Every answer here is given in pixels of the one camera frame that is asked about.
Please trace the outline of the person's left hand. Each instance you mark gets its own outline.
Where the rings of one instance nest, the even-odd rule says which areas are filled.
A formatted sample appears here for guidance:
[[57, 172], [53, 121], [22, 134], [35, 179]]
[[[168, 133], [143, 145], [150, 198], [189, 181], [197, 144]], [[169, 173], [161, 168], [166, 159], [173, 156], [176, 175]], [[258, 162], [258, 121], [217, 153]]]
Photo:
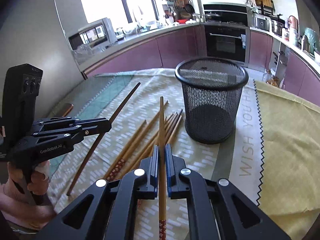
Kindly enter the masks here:
[[[22, 170], [8, 162], [9, 178], [1, 185], [1, 212], [6, 220], [26, 228], [40, 229], [56, 216], [51, 204], [30, 205], [26, 193], [21, 193], [17, 186], [23, 182]], [[50, 161], [40, 163], [31, 175], [27, 190], [35, 195], [47, 193], [49, 186]]]

